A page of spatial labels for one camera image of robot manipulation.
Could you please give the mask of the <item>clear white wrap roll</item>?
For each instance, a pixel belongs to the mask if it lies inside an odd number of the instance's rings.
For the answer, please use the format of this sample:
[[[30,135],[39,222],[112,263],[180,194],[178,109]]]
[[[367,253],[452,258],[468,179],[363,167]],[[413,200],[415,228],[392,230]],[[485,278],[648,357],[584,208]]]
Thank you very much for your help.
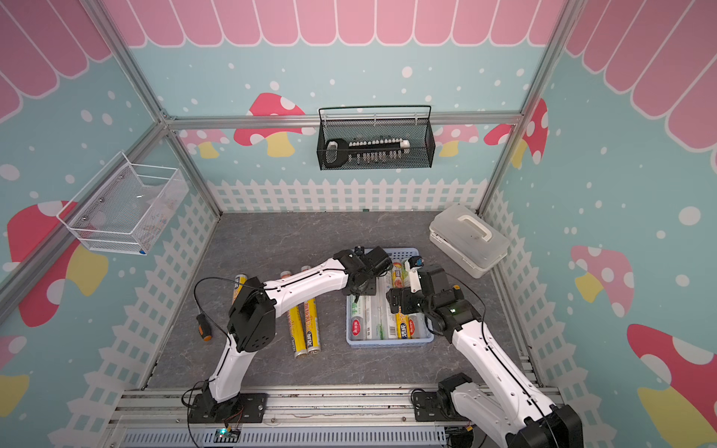
[[[383,328],[385,332],[386,340],[397,340],[398,339],[398,328],[396,323],[395,314],[390,313],[388,302],[386,299],[386,293],[392,288],[392,269],[389,269],[386,274],[379,278],[378,285],[380,287],[378,291],[378,298],[382,305],[382,320]]]

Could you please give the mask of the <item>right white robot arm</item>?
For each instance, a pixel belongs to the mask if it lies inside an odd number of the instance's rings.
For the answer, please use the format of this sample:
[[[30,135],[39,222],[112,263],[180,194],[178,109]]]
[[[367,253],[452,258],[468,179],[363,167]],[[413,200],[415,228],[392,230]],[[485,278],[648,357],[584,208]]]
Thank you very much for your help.
[[[446,338],[470,362],[491,391],[480,391],[465,374],[444,381],[444,409],[476,425],[500,447],[583,447],[583,423],[567,404],[558,405],[526,377],[493,337],[485,309],[465,298],[480,296],[440,267],[409,271],[407,287],[392,287],[393,312],[422,313],[432,332]]]

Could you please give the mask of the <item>blue plastic basket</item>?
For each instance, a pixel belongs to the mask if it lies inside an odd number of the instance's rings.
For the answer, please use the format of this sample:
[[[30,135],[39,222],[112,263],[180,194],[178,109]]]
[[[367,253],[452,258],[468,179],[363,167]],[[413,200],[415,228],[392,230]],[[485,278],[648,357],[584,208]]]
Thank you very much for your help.
[[[394,275],[386,274],[375,283],[375,295],[347,297],[345,340],[352,348],[394,348],[428,345],[434,335],[422,314],[396,315],[390,312],[386,294],[394,286]]]

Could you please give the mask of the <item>yellow red wrap roll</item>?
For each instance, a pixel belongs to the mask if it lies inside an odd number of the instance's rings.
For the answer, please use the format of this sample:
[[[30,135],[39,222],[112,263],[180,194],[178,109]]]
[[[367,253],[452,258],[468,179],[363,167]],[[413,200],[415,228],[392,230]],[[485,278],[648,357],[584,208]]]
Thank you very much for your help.
[[[408,274],[405,272],[402,263],[394,262],[391,274],[392,287],[394,289],[403,289],[404,287],[408,287]],[[411,317],[401,312],[397,312],[395,317],[400,338],[403,340],[412,339],[415,332],[415,326]]]

